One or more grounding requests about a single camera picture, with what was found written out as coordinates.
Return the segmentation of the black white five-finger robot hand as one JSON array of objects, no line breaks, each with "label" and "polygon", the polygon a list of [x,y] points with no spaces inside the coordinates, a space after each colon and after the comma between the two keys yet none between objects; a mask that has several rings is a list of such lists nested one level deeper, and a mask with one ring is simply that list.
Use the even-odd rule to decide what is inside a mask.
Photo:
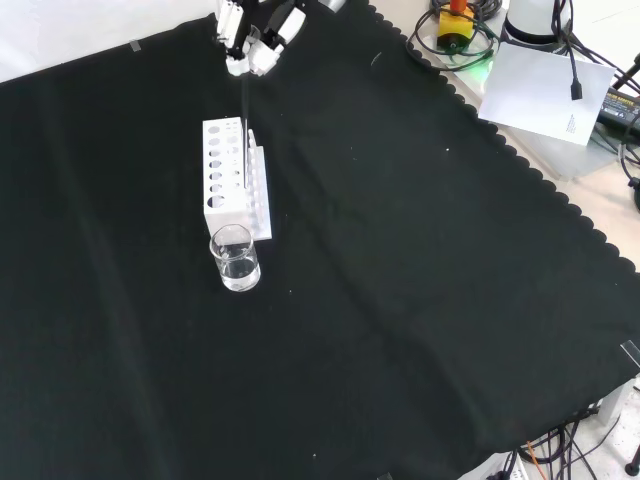
[{"label": "black white five-finger robot hand", "polygon": [[213,7],[215,41],[235,77],[268,74],[307,20],[307,3],[300,0],[223,0]]}]

